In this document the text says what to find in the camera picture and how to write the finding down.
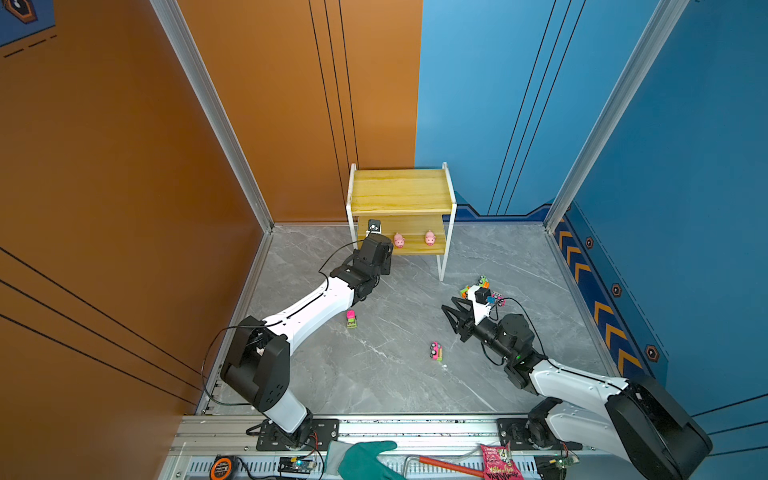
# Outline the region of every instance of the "tape measure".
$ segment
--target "tape measure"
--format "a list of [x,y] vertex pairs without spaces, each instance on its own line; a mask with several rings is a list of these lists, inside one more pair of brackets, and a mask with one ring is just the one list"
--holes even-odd
[[235,457],[216,457],[214,465],[210,467],[210,480],[229,480],[235,476]]

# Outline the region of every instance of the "wooden shelf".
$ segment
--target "wooden shelf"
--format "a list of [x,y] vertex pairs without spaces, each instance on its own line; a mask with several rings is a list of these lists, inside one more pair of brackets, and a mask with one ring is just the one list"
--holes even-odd
[[[357,239],[366,237],[368,220],[375,218],[381,220],[381,234],[393,239],[395,233],[399,233],[406,239],[403,248],[393,250],[393,255],[442,255],[445,252],[445,227],[441,214],[429,215],[378,215],[360,216],[358,220]],[[434,232],[434,245],[427,245],[424,236],[427,231]]]
[[355,217],[450,215],[453,207],[446,170],[357,170],[352,187]]
[[[447,235],[443,215],[450,215]],[[437,257],[441,282],[455,216],[456,199],[445,162],[440,170],[357,170],[355,164],[350,168],[346,219],[352,239],[363,240],[368,220],[380,220],[383,235],[394,239],[399,233],[406,240],[405,246],[395,247],[393,254]],[[354,217],[358,217],[357,229]],[[434,245],[424,241],[430,230],[436,237]]]

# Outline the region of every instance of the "metal mounting plate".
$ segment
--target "metal mounting plate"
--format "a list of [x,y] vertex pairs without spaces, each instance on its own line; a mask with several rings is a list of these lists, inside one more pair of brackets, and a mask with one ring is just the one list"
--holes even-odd
[[[528,433],[525,430],[525,424],[528,419],[496,419],[496,426],[498,428],[498,439],[502,445],[507,445],[507,442],[512,442],[512,450],[539,450],[528,441]],[[568,450],[581,450],[584,446],[577,442],[566,442]],[[559,450],[559,446],[555,446],[550,450]]]
[[[325,452],[331,440],[339,438],[339,420],[338,419],[312,419],[312,431],[317,433],[317,449]],[[313,442],[300,450],[312,450]],[[279,433],[277,425],[274,423],[262,424],[259,431],[259,442],[256,444],[256,450],[261,452],[285,452],[289,450],[283,441],[283,436]]]

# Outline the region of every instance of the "blue wall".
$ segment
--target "blue wall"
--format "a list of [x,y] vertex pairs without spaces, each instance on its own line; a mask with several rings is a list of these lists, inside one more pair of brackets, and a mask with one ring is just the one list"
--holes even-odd
[[[691,2],[575,202],[691,413],[768,392],[767,25],[760,0]],[[697,420],[713,432],[767,409],[763,398]],[[714,452],[765,445],[768,425],[712,438]],[[712,457],[694,478],[765,478],[767,458]]]
[[22,22],[8,12],[4,5],[0,5],[0,47],[56,24],[53,16],[53,0],[35,0],[33,5],[38,19],[31,23]]
[[656,4],[425,0],[415,165],[447,161],[454,188],[483,215],[550,202]]

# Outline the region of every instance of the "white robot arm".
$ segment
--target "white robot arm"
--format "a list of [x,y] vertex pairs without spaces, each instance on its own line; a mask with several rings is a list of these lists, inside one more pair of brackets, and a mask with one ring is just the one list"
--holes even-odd
[[632,462],[653,480],[689,478],[712,451],[707,434],[655,379],[597,375],[549,359],[533,348],[523,315],[490,318],[495,301],[487,288],[473,286],[467,299],[451,300],[455,308],[442,310],[462,342],[477,336],[502,357],[515,386],[546,397],[528,413],[533,445],[584,443]]
[[[266,319],[249,316],[240,326],[253,328],[236,330],[221,378],[279,427],[287,445],[305,445],[312,429],[312,413],[289,388],[290,356],[328,319],[364,300],[389,274],[391,255],[391,240],[371,233],[312,293]],[[515,386],[545,397],[528,413],[533,445],[584,443],[653,480],[689,478],[712,450],[699,425],[651,377],[607,377],[555,362],[533,348],[523,315],[492,320],[489,297],[474,286],[468,299],[454,297],[455,308],[442,310],[463,342],[477,336],[502,357]]]
[[290,356],[331,317],[365,300],[391,261],[392,241],[371,233],[312,293],[266,319],[248,316],[236,329],[221,378],[277,424],[288,445],[304,445],[312,422],[289,388]]

